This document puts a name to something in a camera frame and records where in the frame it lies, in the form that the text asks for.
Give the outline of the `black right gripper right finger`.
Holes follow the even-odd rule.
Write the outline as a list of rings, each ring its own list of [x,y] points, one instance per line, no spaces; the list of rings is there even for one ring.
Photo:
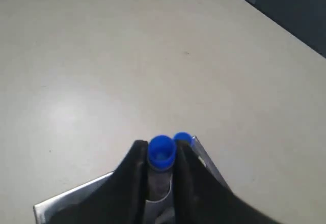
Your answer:
[[[173,169],[176,223],[276,223],[224,187],[187,141],[177,140]]]

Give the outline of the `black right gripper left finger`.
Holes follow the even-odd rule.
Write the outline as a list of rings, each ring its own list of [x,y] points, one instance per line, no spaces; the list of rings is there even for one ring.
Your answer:
[[[142,223],[147,192],[146,141],[133,143],[113,174],[79,204],[54,214],[50,223]]]

